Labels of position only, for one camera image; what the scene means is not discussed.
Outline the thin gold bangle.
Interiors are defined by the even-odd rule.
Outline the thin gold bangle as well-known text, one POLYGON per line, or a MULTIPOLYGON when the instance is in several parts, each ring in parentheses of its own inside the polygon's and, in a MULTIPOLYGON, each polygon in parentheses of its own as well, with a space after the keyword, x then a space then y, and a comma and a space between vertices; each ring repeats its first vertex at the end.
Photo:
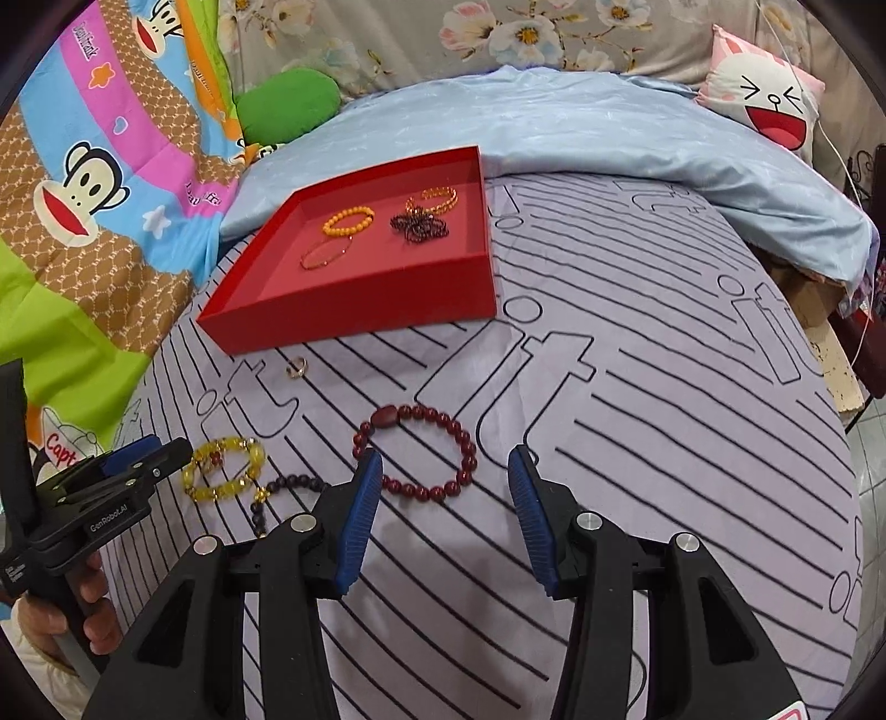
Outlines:
POLYGON ((306 250, 305 254, 300 257, 300 267, 305 271, 324 269, 327 265, 344 258, 352 244, 353 237, 351 235, 323 240, 306 250))

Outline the grey striped bed sheet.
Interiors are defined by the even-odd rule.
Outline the grey striped bed sheet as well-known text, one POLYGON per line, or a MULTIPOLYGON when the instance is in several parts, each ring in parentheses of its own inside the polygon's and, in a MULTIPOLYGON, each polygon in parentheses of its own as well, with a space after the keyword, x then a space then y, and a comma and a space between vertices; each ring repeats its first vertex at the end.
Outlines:
POLYGON ((231 357, 182 313, 116 440, 253 436, 263 474, 352 474, 374 409, 472 435, 445 504, 384 496, 362 573, 321 606, 346 718, 544 718, 571 609, 534 580, 506 481, 524 444, 634 536, 700 537, 812 717, 837 705, 862 600, 852 456, 795 315, 721 214, 675 184, 524 174, 488 184, 496 318, 231 357))

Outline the floral grey pillow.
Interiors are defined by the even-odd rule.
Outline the floral grey pillow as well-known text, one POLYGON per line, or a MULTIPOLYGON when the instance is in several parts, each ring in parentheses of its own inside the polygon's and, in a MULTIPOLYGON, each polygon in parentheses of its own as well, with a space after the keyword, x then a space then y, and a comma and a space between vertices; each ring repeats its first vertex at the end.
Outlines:
POLYGON ((215 2, 210 15, 237 95, 310 68, 345 100, 500 66, 700 87, 724 28, 823 83, 810 161, 833 184, 869 189, 884 142, 883 108, 798 2, 215 2))

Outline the pink cat face pillow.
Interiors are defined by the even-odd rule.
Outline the pink cat face pillow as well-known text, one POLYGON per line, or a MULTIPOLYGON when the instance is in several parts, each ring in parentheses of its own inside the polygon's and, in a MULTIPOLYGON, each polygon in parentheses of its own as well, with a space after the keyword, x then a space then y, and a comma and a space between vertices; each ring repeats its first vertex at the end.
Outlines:
POLYGON ((697 104, 811 163, 826 84, 721 25, 712 27, 712 38, 710 69, 697 104))

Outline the light blue pillow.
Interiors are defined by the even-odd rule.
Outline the light blue pillow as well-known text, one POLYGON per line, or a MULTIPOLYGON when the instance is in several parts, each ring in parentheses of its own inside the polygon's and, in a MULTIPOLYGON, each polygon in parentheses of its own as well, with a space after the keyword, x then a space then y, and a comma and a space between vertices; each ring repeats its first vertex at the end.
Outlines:
POLYGON ((590 172, 679 183, 749 243, 858 290, 873 221, 808 163, 644 76, 502 68, 363 97, 245 172, 219 235, 260 228, 297 189, 406 157, 475 147, 488 177, 590 172))

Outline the red jewelry tray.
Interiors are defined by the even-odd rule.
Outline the red jewelry tray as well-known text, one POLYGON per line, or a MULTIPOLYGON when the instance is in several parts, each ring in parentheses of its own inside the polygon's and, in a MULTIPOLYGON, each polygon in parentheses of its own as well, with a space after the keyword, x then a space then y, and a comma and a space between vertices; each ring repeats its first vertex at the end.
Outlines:
POLYGON ((232 356, 378 330, 496 315, 481 155, 451 148, 348 172, 291 193, 210 293, 198 326, 232 356), (454 191, 441 239, 410 243, 390 221, 454 191), (351 235, 344 258, 305 271, 300 257, 351 235))

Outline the white jacket sleeve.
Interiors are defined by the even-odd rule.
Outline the white jacket sleeve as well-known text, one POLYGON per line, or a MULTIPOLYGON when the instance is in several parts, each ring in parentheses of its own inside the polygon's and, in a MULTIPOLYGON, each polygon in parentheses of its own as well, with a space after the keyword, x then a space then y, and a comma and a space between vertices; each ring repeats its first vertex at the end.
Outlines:
POLYGON ((21 665, 27 669, 36 686, 60 712, 61 717, 80 720, 90 699, 90 692, 80 680, 80 676, 69 667, 45 656, 38 648, 34 648, 19 627, 17 615, 12 614, 8 620, 3 620, 2 629, 21 665))

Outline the cartoon monkey quilt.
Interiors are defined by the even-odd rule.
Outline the cartoon monkey quilt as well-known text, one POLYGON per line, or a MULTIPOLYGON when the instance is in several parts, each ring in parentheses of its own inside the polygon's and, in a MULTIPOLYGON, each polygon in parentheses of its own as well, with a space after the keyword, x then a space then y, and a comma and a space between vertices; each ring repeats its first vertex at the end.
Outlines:
POLYGON ((111 447, 253 160, 212 2, 90 2, 2 117, 2 356, 49 477, 111 447))

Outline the green plush cushion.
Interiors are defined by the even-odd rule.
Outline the green plush cushion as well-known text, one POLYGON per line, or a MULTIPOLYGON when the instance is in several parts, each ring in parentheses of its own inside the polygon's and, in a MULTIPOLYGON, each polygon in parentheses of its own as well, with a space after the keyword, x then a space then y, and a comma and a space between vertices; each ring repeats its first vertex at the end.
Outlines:
POLYGON ((341 95, 332 78, 311 68, 291 68, 237 96, 248 144, 285 144, 331 120, 341 95))

